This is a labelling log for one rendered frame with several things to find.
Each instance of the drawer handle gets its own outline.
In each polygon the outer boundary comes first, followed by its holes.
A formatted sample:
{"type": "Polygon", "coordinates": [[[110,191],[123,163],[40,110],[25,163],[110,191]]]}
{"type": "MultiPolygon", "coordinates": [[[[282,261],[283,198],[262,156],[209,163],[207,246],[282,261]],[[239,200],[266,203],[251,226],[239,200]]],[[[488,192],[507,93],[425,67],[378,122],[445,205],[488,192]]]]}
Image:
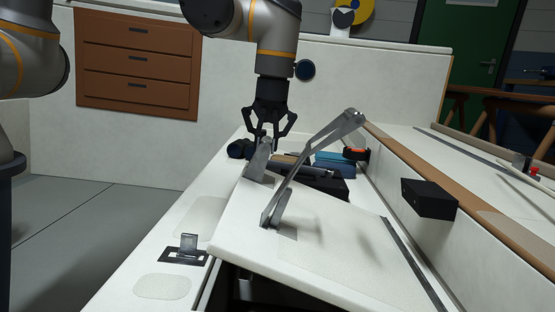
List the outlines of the drawer handle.
{"type": "Polygon", "coordinates": [[[140,28],[133,28],[129,27],[130,32],[138,32],[138,33],[148,33],[148,29],[140,29],[140,28]]]}
{"type": "Polygon", "coordinates": [[[129,56],[129,59],[136,59],[138,61],[147,61],[147,58],[145,57],[138,57],[138,56],[129,56]]]}
{"type": "Polygon", "coordinates": [[[128,82],[127,85],[130,86],[130,87],[139,87],[139,88],[146,88],[147,87],[146,84],[138,84],[138,83],[131,83],[131,82],[128,82]]]}

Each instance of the door handle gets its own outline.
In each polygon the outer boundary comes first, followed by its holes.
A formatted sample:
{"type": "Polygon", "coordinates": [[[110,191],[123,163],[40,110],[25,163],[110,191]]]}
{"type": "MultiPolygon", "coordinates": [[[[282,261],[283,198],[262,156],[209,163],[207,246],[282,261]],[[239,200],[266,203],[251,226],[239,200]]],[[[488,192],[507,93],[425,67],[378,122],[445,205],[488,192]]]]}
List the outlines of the door handle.
{"type": "Polygon", "coordinates": [[[496,61],[496,60],[497,60],[497,59],[492,58],[492,59],[491,59],[491,62],[486,62],[486,61],[481,61],[481,62],[480,62],[480,64],[486,64],[486,65],[489,65],[489,66],[490,66],[490,69],[487,71],[487,74],[488,74],[488,75],[493,74],[493,68],[495,67],[495,61],[496,61]]]}

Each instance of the floor tile seam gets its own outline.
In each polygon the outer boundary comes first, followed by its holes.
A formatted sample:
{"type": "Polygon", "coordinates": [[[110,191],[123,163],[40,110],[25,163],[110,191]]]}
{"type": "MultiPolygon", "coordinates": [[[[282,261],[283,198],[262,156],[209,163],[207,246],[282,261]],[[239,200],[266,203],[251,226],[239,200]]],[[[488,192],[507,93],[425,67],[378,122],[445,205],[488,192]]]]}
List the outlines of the floor tile seam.
{"type": "Polygon", "coordinates": [[[39,234],[40,232],[46,230],[47,228],[49,228],[52,224],[60,221],[62,218],[64,218],[66,215],[74,212],[75,210],[77,210],[79,207],[83,206],[84,204],[88,203],[90,200],[92,200],[93,198],[97,197],[98,195],[102,194],[105,190],[109,189],[110,187],[112,187],[112,185],[114,185],[115,183],[112,183],[111,185],[109,185],[108,187],[106,187],[105,189],[103,189],[102,191],[100,191],[98,194],[96,194],[95,196],[87,199],[84,203],[82,203],[81,205],[73,208],[71,211],[69,211],[68,213],[66,213],[65,215],[62,215],[61,217],[59,217],[58,219],[56,219],[54,222],[48,224],[46,227],[44,227],[43,229],[41,229],[40,231],[36,232],[35,234],[29,236],[27,239],[25,239],[24,241],[22,241],[21,243],[17,244],[16,246],[12,247],[12,250],[14,250],[16,247],[20,246],[21,244],[25,243],[27,240],[30,240],[31,238],[33,238],[35,235],[39,234]]]}

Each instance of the drawer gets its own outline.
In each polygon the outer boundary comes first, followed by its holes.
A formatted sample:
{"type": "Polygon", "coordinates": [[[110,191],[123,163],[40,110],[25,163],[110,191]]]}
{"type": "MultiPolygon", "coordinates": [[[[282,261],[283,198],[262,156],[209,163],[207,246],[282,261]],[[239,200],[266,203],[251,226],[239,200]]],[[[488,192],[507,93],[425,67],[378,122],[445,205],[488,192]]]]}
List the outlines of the drawer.
{"type": "Polygon", "coordinates": [[[83,41],[191,56],[193,32],[153,24],[82,15],[83,41]]]}
{"type": "Polygon", "coordinates": [[[83,44],[84,69],[169,80],[191,81],[191,59],[122,48],[83,44]]]}
{"type": "Polygon", "coordinates": [[[84,71],[86,97],[189,108],[189,85],[84,71]]]}

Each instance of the black rectangular block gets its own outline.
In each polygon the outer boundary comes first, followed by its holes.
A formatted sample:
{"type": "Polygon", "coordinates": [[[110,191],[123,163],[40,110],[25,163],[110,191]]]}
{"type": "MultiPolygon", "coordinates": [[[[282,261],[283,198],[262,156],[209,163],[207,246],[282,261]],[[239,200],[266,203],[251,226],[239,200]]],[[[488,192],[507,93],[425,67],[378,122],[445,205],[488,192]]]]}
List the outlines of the black rectangular block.
{"type": "Polygon", "coordinates": [[[435,182],[401,178],[401,195],[422,218],[455,221],[458,200],[435,182]]]}

